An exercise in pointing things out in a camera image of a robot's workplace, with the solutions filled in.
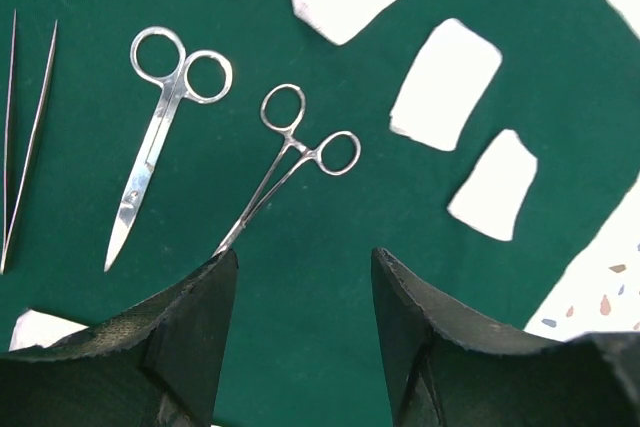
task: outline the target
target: forceps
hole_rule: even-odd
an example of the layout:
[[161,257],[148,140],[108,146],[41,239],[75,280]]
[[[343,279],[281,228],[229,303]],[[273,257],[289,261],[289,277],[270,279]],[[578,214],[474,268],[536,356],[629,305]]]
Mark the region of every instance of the forceps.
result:
[[4,164],[3,164],[3,230],[2,230],[2,260],[0,260],[0,275],[2,275],[7,266],[9,259],[11,241],[15,237],[15,229],[18,223],[21,201],[24,196],[25,186],[29,172],[35,163],[34,156],[37,155],[37,144],[40,140],[40,131],[42,128],[42,119],[47,104],[47,95],[49,93],[49,85],[51,83],[51,72],[53,70],[53,59],[56,51],[56,38],[58,33],[58,21],[55,22],[53,27],[53,36],[51,38],[51,46],[49,47],[49,57],[47,58],[47,66],[44,71],[44,81],[42,82],[42,90],[40,91],[40,100],[38,100],[38,108],[36,110],[36,116],[33,120],[33,126],[31,127],[31,136],[29,137],[29,144],[27,145],[27,154],[24,160],[24,166],[22,167],[22,175],[20,177],[20,185],[18,187],[18,194],[15,199],[12,199],[13,193],[13,178],[11,168],[11,127],[13,125],[13,87],[15,81],[15,55],[16,55],[16,30],[18,23],[17,12],[13,12],[13,29],[11,33],[11,54],[9,60],[9,84],[7,86],[7,110],[5,113],[4,123]]
[[[140,44],[152,35],[168,38],[178,49],[178,65],[171,74],[164,77],[148,74],[140,67],[138,62]],[[131,44],[130,58],[133,70],[144,80],[159,86],[162,90],[160,100],[158,100],[158,105],[153,113],[151,123],[142,141],[142,147],[140,147],[133,170],[120,200],[118,214],[107,249],[107,259],[104,265],[105,272],[108,272],[113,265],[131,231],[180,101],[186,98],[198,104],[212,104],[227,95],[233,80],[231,63],[224,56],[213,50],[198,50],[187,57],[180,38],[164,27],[149,27],[140,32]],[[220,64],[224,72],[222,90],[213,97],[203,97],[197,94],[189,83],[189,69],[196,60],[201,58],[215,60]]]
[[[300,99],[300,110],[298,111],[298,116],[290,125],[285,127],[279,127],[277,125],[274,125],[269,120],[267,116],[267,106],[269,104],[269,101],[273,97],[273,95],[276,92],[279,92],[284,89],[293,90],[298,95],[298,98]],[[360,139],[358,139],[358,137],[356,137],[355,134],[347,130],[334,132],[329,137],[327,137],[324,141],[322,141],[320,145],[315,149],[310,149],[309,147],[304,145],[302,142],[298,141],[293,135],[298,125],[300,125],[300,122],[302,122],[302,118],[304,117],[306,106],[307,106],[307,101],[306,101],[304,92],[302,92],[302,89],[300,87],[293,84],[279,85],[278,87],[273,89],[271,92],[269,92],[267,96],[264,98],[264,100],[262,101],[262,105],[260,106],[260,118],[262,119],[262,122],[269,129],[282,135],[284,137],[284,142],[282,143],[282,148],[280,149],[280,152],[278,153],[275,160],[273,161],[273,164],[271,164],[271,167],[267,171],[267,174],[262,179],[262,182],[260,182],[260,185],[258,186],[258,189],[253,194],[253,197],[251,197],[249,204],[244,209],[244,211],[242,212],[242,215],[240,215],[240,218],[238,218],[238,220],[233,225],[229,233],[222,240],[222,242],[220,243],[216,251],[213,253],[212,257],[215,257],[219,253],[224,252],[231,247],[233,242],[235,242],[235,240],[245,229],[249,221],[260,210],[260,208],[273,196],[273,194],[276,193],[276,191],[282,186],[282,184],[284,184],[294,174],[294,172],[298,170],[306,162],[312,160],[316,163],[316,165],[320,168],[320,170],[325,174],[338,177],[340,175],[344,175],[347,172],[349,172],[360,159],[360,153],[362,151]],[[324,152],[324,149],[326,149],[329,146],[329,144],[333,142],[335,139],[337,139],[338,137],[347,137],[349,140],[351,140],[355,151],[351,161],[346,166],[344,166],[342,169],[332,170],[329,167],[327,167],[327,165],[324,163],[324,160],[322,159],[322,154]],[[289,171],[286,174],[284,174],[282,178],[278,180],[274,184],[274,186],[271,187],[271,189],[269,189],[269,191],[267,191],[266,194],[264,194],[262,198],[260,198],[260,195],[262,194],[262,191],[265,189],[267,183],[269,182],[269,179],[271,179],[273,172],[275,171],[276,167],[278,166],[278,164],[286,154],[287,150],[289,150],[290,148],[296,149],[298,152],[300,152],[300,154],[302,154],[302,156],[293,165],[293,167],[291,167],[291,169],[289,169]]]

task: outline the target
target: surgical instrument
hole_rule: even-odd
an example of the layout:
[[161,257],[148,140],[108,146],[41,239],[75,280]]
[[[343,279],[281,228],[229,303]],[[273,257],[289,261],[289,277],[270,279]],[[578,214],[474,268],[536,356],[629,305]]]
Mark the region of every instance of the surgical instrument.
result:
[[[299,107],[300,110],[298,111],[298,116],[290,125],[279,127],[273,124],[269,120],[267,116],[267,106],[269,104],[269,101],[273,97],[273,95],[276,92],[279,92],[284,89],[293,90],[298,95],[298,98],[300,101],[300,107]],[[238,220],[233,225],[229,233],[222,240],[222,242],[220,243],[216,251],[213,253],[212,257],[215,257],[217,254],[224,252],[231,247],[233,242],[238,238],[240,233],[245,229],[249,221],[253,218],[254,215],[256,215],[256,213],[260,210],[260,208],[273,196],[273,194],[276,193],[276,191],[282,186],[282,184],[284,184],[294,174],[294,172],[298,170],[306,162],[312,160],[316,163],[316,165],[320,168],[322,172],[324,172],[327,175],[337,177],[349,172],[356,165],[356,163],[358,162],[358,159],[360,159],[360,153],[362,151],[360,139],[358,139],[358,137],[356,137],[356,135],[353,134],[352,132],[349,132],[346,130],[343,130],[340,132],[334,132],[333,134],[328,136],[324,141],[322,141],[320,145],[315,149],[310,149],[309,147],[304,145],[302,142],[298,141],[294,137],[294,133],[296,128],[300,124],[300,122],[302,122],[302,118],[304,117],[304,113],[306,110],[306,105],[307,105],[307,101],[306,101],[304,92],[300,87],[293,84],[279,85],[278,87],[271,90],[271,92],[269,92],[267,96],[264,98],[264,100],[262,101],[262,105],[260,106],[260,118],[262,119],[262,122],[269,129],[281,134],[284,137],[284,142],[282,144],[282,148],[280,149],[280,152],[278,153],[275,160],[273,161],[273,164],[271,164],[271,167],[267,171],[267,174],[262,179],[262,182],[260,182],[260,185],[258,186],[258,189],[253,194],[253,197],[251,197],[249,204],[244,209],[244,211],[242,212],[242,215],[240,215],[240,218],[238,218]],[[355,151],[351,161],[346,166],[344,166],[342,169],[333,170],[327,167],[327,165],[325,164],[322,158],[322,154],[324,153],[324,149],[326,149],[329,146],[329,144],[333,142],[335,139],[337,139],[338,137],[347,137],[353,143]],[[260,198],[260,195],[264,191],[276,167],[278,166],[278,164],[286,154],[287,150],[289,150],[290,148],[296,149],[298,152],[300,152],[300,154],[302,154],[302,156],[293,165],[293,167],[291,167],[291,169],[289,169],[289,171],[286,174],[284,174],[282,178],[280,178],[280,180],[278,180],[274,184],[274,186],[271,187],[271,189],[269,189],[266,194],[264,194],[262,198]]]
[[47,66],[45,68],[44,80],[40,91],[40,99],[36,115],[31,127],[31,136],[27,145],[27,153],[22,167],[22,175],[18,187],[18,194],[12,198],[13,193],[13,169],[11,166],[12,145],[12,126],[13,126],[13,90],[15,83],[15,62],[16,62],[16,37],[17,37],[18,14],[13,12],[13,29],[11,33],[11,53],[9,60],[9,83],[7,86],[7,110],[5,113],[4,124],[4,163],[3,163],[3,230],[2,230],[2,259],[0,260],[0,275],[7,268],[9,254],[12,247],[12,241],[16,236],[17,224],[19,222],[19,214],[22,207],[22,199],[25,195],[27,178],[29,172],[35,164],[37,157],[37,149],[42,130],[42,120],[47,105],[47,97],[49,94],[49,85],[51,84],[51,72],[53,70],[53,60],[56,50],[56,38],[58,33],[58,21],[53,27],[53,36],[51,38],[51,46],[49,47],[49,56],[47,58]]
[[[140,44],[152,35],[160,35],[168,38],[178,49],[178,65],[171,74],[164,77],[148,74],[140,67],[138,62],[138,48]],[[201,58],[215,60],[220,64],[224,72],[224,85],[222,90],[213,97],[203,97],[197,94],[189,83],[189,69],[195,61]],[[180,101],[186,98],[198,104],[212,104],[217,102],[227,95],[231,89],[233,79],[231,63],[224,56],[213,50],[199,50],[187,57],[185,47],[180,38],[174,32],[164,27],[149,27],[140,32],[131,44],[130,60],[133,69],[140,77],[159,86],[162,91],[151,123],[142,141],[142,146],[133,165],[133,170],[131,171],[129,180],[127,180],[124,194],[122,194],[120,200],[118,214],[107,249],[107,259],[104,266],[105,272],[108,272],[113,265],[131,231]]]

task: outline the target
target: green surface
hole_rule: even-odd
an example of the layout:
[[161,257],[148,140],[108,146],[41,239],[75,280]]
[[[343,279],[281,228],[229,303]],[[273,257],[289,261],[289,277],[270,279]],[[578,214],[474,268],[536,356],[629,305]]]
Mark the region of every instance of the green surface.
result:
[[[4,65],[14,7],[22,145],[56,18],[60,35],[39,164],[0,279],[5,345],[27,307],[95,323],[200,266],[280,146],[258,115],[275,85],[307,94],[302,141],[342,129],[362,139],[349,175],[305,166],[235,244],[240,280],[216,408],[225,425],[389,425],[370,249],[390,249],[445,292],[523,326],[640,167],[640,43],[604,0],[400,0],[343,47],[297,20],[290,0],[0,0]],[[441,153],[390,133],[388,113],[413,57],[448,17],[493,42],[504,61],[459,148]],[[226,55],[234,86],[214,106],[182,104],[134,230],[104,275],[159,95],[128,57],[151,25],[176,31],[188,52]],[[169,70],[171,48],[146,47],[144,65]],[[216,72],[205,67],[197,73]],[[539,158],[506,244],[445,211],[503,128]]]

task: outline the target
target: metal tweezers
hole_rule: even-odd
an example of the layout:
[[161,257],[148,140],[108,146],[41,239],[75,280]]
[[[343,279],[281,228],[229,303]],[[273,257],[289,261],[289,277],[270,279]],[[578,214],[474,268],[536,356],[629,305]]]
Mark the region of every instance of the metal tweezers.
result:
[[11,241],[15,238],[15,230],[19,219],[20,206],[22,198],[24,197],[25,185],[27,177],[29,176],[29,170],[35,164],[37,144],[40,137],[40,131],[42,127],[42,119],[44,116],[44,110],[47,103],[47,95],[49,93],[49,85],[51,83],[51,71],[53,69],[53,58],[56,50],[56,36],[58,33],[58,21],[55,22],[53,28],[53,37],[51,39],[51,47],[49,48],[49,57],[47,59],[47,67],[44,73],[44,81],[42,83],[42,90],[40,92],[40,100],[38,101],[38,109],[36,110],[36,116],[31,128],[31,136],[29,137],[29,144],[27,146],[27,155],[22,168],[22,176],[20,177],[20,186],[18,188],[18,194],[13,198],[13,169],[11,165],[11,153],[12,153],[12,135],[11,127],[13,124],[13,88],[15,80],[15,54],[16,54],[16,27],[17,27],[17,13],[13,12],[13,32],[11,35],[11,59],[9,63],[9,84],[7,86],[7,111],[4,124],[4,166],[3,166],[3,231],[2,231],[2,260],[0,261],[0,275],[2,275],[7,267],[7,261],[9,259],[9,252]]

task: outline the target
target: brown spot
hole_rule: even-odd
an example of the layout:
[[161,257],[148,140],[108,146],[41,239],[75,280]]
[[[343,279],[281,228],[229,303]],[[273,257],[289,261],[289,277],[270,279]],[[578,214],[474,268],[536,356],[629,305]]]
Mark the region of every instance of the brown spot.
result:
[[624,272],[625,270],[627,270],[627,266],[624,264],[614,265],[612,267],[609,267],[609,270],[615,272],[616,274],[619,274],[620,272]]
[[611,302],[609,302],[606,295],[603,295],[600,301],[600,313],[602,315],[609,315],[611,313]]

